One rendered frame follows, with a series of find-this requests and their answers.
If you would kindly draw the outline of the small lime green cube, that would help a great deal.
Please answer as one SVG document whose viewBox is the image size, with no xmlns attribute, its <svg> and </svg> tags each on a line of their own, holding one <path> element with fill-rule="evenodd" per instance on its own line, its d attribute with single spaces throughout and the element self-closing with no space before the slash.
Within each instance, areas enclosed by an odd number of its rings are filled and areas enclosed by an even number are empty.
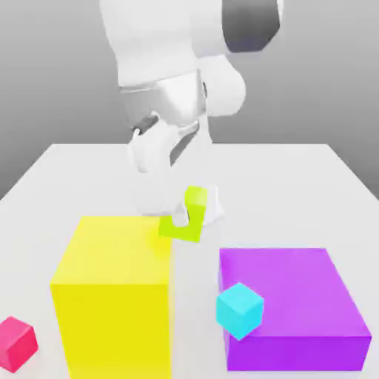
<svg viewBox="0 0 379 379">
<path fill-rule="evenodd" d="M 184 196 L 189 223 L 185 227 L 177 227 L 170 215 L 161 217 L 158 232 L 165 237 L 184 241 L 199 242 L 204 216 L 207 207 L 207 189 L 188 186 Z"/>
</svg>

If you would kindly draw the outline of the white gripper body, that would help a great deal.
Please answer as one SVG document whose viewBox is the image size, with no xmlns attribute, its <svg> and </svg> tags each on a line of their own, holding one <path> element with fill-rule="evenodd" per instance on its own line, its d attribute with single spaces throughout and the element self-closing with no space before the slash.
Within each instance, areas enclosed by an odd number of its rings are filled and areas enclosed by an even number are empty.
<svg viewBox="0 0 379 379">
<path fill-rule="evenodd" d="M 182 174 L 131 174 L 131 197 L 142 215 L 186 217 L 184 193 L 187 179 Z"/>
</svg>

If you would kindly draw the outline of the large yellow box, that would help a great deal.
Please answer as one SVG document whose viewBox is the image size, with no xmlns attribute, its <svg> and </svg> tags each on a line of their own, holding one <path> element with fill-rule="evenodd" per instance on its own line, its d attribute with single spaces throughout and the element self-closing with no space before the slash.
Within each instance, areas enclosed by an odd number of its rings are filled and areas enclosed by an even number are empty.
<svg viewBox="0 0 379 379">
<path fill-rule="evenodd" d="M 171 379 L 171 240 L 156 217 L 83 217 L 50 282 L 70 379 Z"/>
</svg>

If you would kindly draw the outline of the small pink cube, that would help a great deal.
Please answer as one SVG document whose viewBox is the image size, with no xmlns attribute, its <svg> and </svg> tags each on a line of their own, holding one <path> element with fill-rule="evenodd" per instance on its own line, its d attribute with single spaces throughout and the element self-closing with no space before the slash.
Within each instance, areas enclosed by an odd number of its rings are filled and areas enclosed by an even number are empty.
<svg viewBox="0 0 379 379">
<path fill-rule="evenodd" d="M 0 367 L 15 373 L 38 351 L 34 328 L 13 316 L 0 323 Z"/>
</svg>

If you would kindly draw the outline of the small cyan cube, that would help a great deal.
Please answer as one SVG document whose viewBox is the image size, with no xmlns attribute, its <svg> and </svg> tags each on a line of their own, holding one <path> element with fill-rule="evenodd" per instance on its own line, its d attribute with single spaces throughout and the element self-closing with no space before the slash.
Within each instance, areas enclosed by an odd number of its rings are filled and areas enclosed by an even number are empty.
<svg viewBox="0 0 379 379">
<path fill-rule="evenodd" d="M 243 283 L 221 292 L 216 300 L 216 320 L 237 341 L 257 329 L 263 319 L 264 299 Z"/>
</svg>

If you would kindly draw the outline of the large purple box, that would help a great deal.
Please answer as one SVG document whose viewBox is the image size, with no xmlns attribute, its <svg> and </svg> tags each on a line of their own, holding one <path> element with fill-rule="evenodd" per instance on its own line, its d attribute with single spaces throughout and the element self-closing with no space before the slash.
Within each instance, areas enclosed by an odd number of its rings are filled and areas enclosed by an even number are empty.
<svg viewBox="0 0 379 379">
<path fill-rule="evenodd" d="M 228 371 L 360 371 L 372 335 L 321 248 L 223 248 L 218 311 L 243 284 L 264 299 L 261 325 L 243 339 L 224 331 Z"/>
</svg>

